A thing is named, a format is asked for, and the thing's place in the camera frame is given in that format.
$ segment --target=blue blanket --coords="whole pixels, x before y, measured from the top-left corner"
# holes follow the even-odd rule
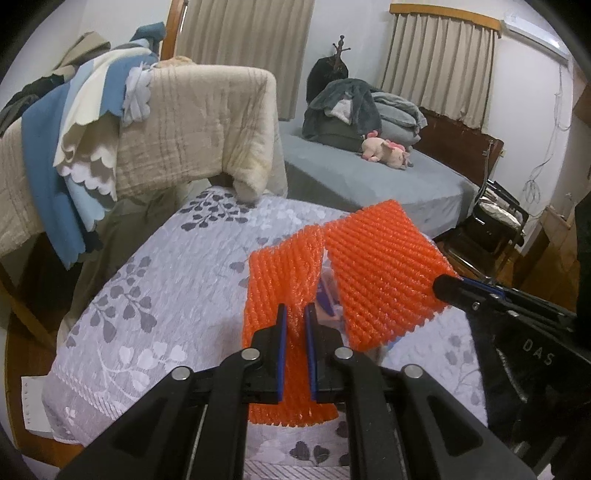
[[[157,51],[164,34],[165,27],[160,22],[140,27],[132,40],[147,38],[152,50]],[[153,64],[156,61],[158,57],[152,54],[113,62],[105,77],[100,114],[110,112],[121,117],[129,70],[142,62]],[[102,210],[104,215],[112,206],[69,176],[66,179],[60,177],[53,167],[60,125],[76,92],[92,72],[92,62],[82,65],[70,82],[54,89],[22,116],[23,158],[33,202],[49,240],[66,268],[70,268],[80,254],[100,248],[98,236],[86,231],[80,213],[102,218],[99,211]]]

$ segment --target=pile of clothes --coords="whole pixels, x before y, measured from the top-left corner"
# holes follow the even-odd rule
[[[427,119],[412,102],[359,79],[330,82],[310,102],[302,135],[307,140],[359,152],[370,132],[409,151]]]
[[[96,224],[113,209],[119,126],[150,113],[150,71],[165,25],[137,29],[111,49],[83,35],[49,77],[27,85],[2,110],[4,131],[22,117],[22,154],[33,201],[66,267],[100,248]]]

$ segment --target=dark jacket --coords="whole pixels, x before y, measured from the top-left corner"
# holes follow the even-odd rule
[[[309,104],[304,114],[302,136],[308,140],[316,140],[318,124],[325,118],[324,109],[333,109],[343,98],[351,99],[351,125],[359,135],[377,130],[382,131],[382,119],[379,116],[372,92],[378,90],[369,83],[359,79],[343,79],[330,82],[320,94]]]

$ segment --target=bed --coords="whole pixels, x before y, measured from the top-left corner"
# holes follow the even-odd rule
[[[58,350],[43,391],[55,438],[88,445],[174,367],[210,368],[239,350],[248,255],[343,215],[270,194],[249,206],[221,187],[188,201],[105,284]],[[385,350],[386,367],[422,365],[486,424],[463,312],[449,307]],[[347,454],[344,413],[304,429],[250,424],[245,478],[346,479]]]
[[[310,142],[280,123],[288,197],[347,212],[388,199],[402,204],[424,234],[434,238],[468,215],[478,187],[414,149],[414,167],[396,170],[355,153]]]

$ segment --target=wooden bed frame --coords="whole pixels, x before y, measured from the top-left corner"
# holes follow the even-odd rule
[[[166,22],[166,38],[162,43],[162,60],[174,56],[178,31],[188,3],[188,0],[172,0]],[[497,19],[456,8],[418,4],[391,4],[389,11],[392,14],[422,13],[459,18],[491,28],[500,36],[501,23]],[[488,163],[488,173],[490,174],[503,150],[504,143],[497,138],[483,134],[477,129],[468,128],[459,121],[451,120],[448,117],[425,109],[421,110],[427,117],[428,125],[421,130],[421,141],[414,147],[419,152],[464,175],[475,184],[482,185],[485,177],[486,152],[490,147],[491,152]]]

